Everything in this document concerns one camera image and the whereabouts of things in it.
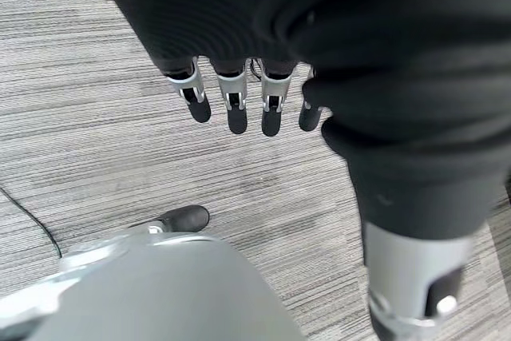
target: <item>black cable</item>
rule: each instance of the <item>black cable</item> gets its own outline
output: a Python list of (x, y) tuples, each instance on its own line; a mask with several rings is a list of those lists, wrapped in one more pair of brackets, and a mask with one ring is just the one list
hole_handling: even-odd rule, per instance
[(259, 75), (256, 71), (256, 68), (254, 67), (254, 61), (257, 63), (257, 66), (259, 67), (259, 70), (261, 69), (261, 64), (259, 64), (259, 61), (257, 59), (250, 59), (250, 72), (252, 72), (252, 75), (257, 77), (257, 80), (261, 80), (261, 75)]
[(15, 199), (13, 199), (7, 191), (0, 187), (0, 192), (3, 196), (6, 197), (8, 201), (10, 201), (16, 208), (18, 208), (20, 211), (25, 213), (35, 224), (38, 225), (38, 227), (46, 234), (48, 239), (50, 239), (51, 244), (55, 248), (55, 251), (58, 254), (58, 258), (62, 258), (62, 251), (61, 247), (58, 246), (57, 241), (54, 239), (53, 235), (50, 233), (50, 231), (44, 226), (44, 224), (37, 219), (32, 213), (30, 213), (26, 208), (24, 208), (21, 204), (19, 204)]

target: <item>striped carpet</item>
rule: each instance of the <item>striped carpet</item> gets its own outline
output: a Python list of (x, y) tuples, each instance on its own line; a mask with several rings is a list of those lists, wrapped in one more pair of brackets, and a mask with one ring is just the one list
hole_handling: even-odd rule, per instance
[[(200, 125), (112, 0), (0, 0), (0, 185), (66, 250), (169, 208), (202, 204), (208, 232), (263, 273), (310, 340), (376, 340), (354, 193), (343, 160), (298, 127), (294, 74), (280, 134), (229, 133), (208, 62)], [(439, 340), (509, 340), (511, 212), (505, 190), (477, 234), (461, 308)], [(55, 271), (40, 229), (0, 198), (0, 295)]]

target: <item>floor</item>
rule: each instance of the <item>floor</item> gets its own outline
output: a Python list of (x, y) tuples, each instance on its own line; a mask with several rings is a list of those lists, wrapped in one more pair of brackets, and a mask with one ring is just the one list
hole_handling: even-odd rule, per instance
[[(112, 0), (0, 0), (0, 185), (66, 250), (169, 208), (202, 204), (208, 232), (262, 272), (314, 341), (376, 340), (366, 310), (354, 193), (319, 131), (298, 127), (294, 74), (280, 134), (229, 133), (208, 62), (212, 119), (170, 92)], [(0, 295), (54, 272), (40, 229), (0, 198)], [(438, 340), (511, 334), (511, 209), (504, 188), (477, 234), (461, 308)]]

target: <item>gray carpet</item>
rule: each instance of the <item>gray carpet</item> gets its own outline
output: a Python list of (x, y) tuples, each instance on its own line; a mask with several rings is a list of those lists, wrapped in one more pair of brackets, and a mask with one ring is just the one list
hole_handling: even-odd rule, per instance
[[(203, 204), (208, 232), (263, 273), (310, 340), (376, 340), (354, 194), (343, 160), (297, 121), (295, 71), (280, 134), (229, 133), (212, 69), (212, 119), (194, 122), (112, 0), (0, 0), (0, 185), (66, 250), (169, 208)], [(461, 308), (441, 340), (509, 340), (511, 212), (502, 189), (477, 235)], [(0, 295), (56, 268), (39, 228), (0, 199)]]

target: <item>robotic hand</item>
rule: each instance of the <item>robotic hand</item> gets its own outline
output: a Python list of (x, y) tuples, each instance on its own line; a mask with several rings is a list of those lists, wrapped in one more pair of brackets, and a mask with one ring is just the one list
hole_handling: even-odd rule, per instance
[[(203, 90), (182, 86), (195, 67), (176, 61), (212, 60), (236, 133), (245, 91), (222, 62), (314, 67), (304, 105), (333, 114), (322, 131), (357, 194), (374, 330), (432, 336), (511, 165), (509, 0), (115, 1), (199, 121)], [(285, 94), (264, 95), (277, 112)]]
[[(276, 61), (262, 59), (260, 80), (262, 85), (263, 117), (261, 129), (266, 136), (275, 136), (280, 130), (280, 118), (287, 91), (291, 84), (291, 74), (296, 60)], [(229, 129), (241, 134), (247, 129), (247, 76), (245, 59), (211, 60), (216, 71), (220, 92), (227, 109)], [(211, 116), (208, 97), (200, 76), (200, 68), (196, 57), (182, 57), (165, 62), (162, 70), (179, 96), (186, 102), (192, 117), (205, 123)], [(312, 108), (304, 102), (299, 118), (299, 125), (305, 131), (318, 126), (321, 117), (320, 108)]]

